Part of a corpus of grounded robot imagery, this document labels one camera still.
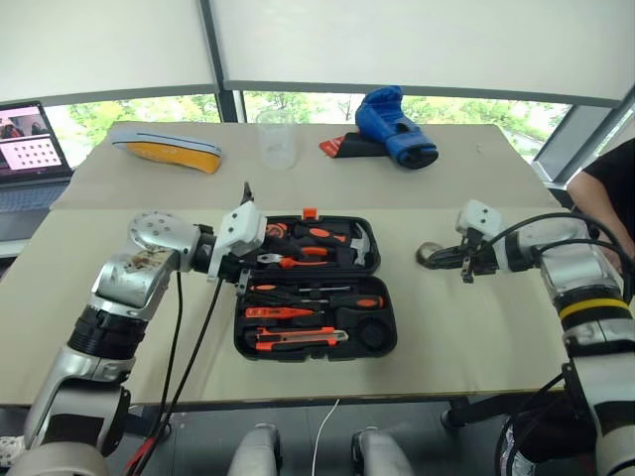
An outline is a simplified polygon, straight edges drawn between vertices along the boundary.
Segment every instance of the tool kit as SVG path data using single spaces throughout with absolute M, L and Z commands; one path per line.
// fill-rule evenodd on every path
M 250 359 L 303 361 L 379 357 L 397 344 L 377 242 L 363 218 L 268 217 L 280 253 L 257 258 L 238 293 L 234 344 Z

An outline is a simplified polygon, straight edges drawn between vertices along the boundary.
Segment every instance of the black tool case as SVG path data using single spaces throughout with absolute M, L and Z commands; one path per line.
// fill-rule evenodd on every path
M 321 216 L 313 212 L 307 216 L 270 216 L 267 233 L 274 234 L 278 240 L 288 241 L 297 247 L 325 247 L 329 251 L 327 257 L 299 255 L 300 260 L 326 260 L 327 265 L 294 266 L 283 269 L 279 263 L 259 263 L 251 270 L 249 281 L 242 284 L 238 294 L 234 318 L 234 344 L 238 352 L 249 359 L 267 359 L 284 362 L 304 361 L 307 357 L 329 360 L 351 360 L 358 357 L 380 357 L 390 352 L 397 344 L 397 328 L 392 303 L 386 285 L 372 276 L 380 263 L 379 249 L 370 223 L 363 218 L 349 216 Z M 360 238 L 358 226 L 367 234 L 369 250 L 365 254 L 363 266 L 354 264 L 357 252 L 350 248 L 350 240 Z M 327 230 L 342 239 L 348 236 L 348 244 L 334 246 L 320 243 L 314 236 L 297 236 L 299 231 L 307 228 Z M 272 291 L 262 291 L 258 287 L 275 286 Z M 349 288 L 341 291 L 305 291 L 298 289 Z M 329 303 L 300 303 L 287 305 L 284 296 L 291 294 L 294 298 L 329 300 Z M 380 298 L 380 308 L 353 308 L 341 305 L 341 299 L 351 299 L 353 295 L 370 295 Z M 331 307 L 331 297 L 339 299 L 336 307 Z M 363 299 L 361 303 L 368 305 L 375 299 Z M 316 311 L 313 315 L 276 319 L 267 317 L 247 317 L 249 307 L 293 307 Z M 260 340 L 256 334 L 266 332 L 315 331 L 324 328 L 344 331 L 347 338 L 334 345 L 327 341 L 269 344 L 268 349 L 258 348 Z

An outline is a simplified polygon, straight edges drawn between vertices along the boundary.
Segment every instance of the robot leg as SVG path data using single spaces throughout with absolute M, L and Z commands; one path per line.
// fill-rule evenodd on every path
M 227 476 L 277 476 L 281 465 L 278 429 L 259 423 L 240 442 Z
M 377 428 L 366 428 L 355 433 L 351 451 L 358 476 L 415 476 L 397 442 Z
M 38 446 L 20 457 L 8 476 L 108 476 L 106 460 L 93 446 L 59 442 Z

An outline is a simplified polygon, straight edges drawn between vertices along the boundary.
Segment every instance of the red tab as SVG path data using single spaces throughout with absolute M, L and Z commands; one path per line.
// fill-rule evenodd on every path
M 305 208 L 302 210 L 302 219 L 304 221 L 308 220 L 317 220 L 318 219 L 318 209 L 317 208 Z
M 344 142 L 344 136 L 335 137 L 330 141 L 324 141 L 319 144 L 319 147 L 327 154 L 329 157 L 335 157 L 337 152 L 339 152 L 339 146 Z
M 154 440 L 155 438 L 148 438 L 144 441 L 144 443 L 141 446 L 139 446 L 139 449 L 137 450 L 137 452 L 132 455 L 132 458 L 130 458 L 128 462 L 126 463 L 126 465 L 124 466 L 124 469 L 126 470 L 126 472 L 128 471 L 128 468 L 137 467 L 137 464 L 139 464 L 139 461 L 141 461 L 141 458 L 143 458 L 143 455 L 146 454 L 148 449 L 150 449 L 150 446 L 152 445 Z

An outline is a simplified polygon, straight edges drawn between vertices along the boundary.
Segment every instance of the laptop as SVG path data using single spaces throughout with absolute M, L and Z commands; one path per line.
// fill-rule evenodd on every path
M 71 176 L 42 104 L 0 105 L 0 242 L 31 238 Z

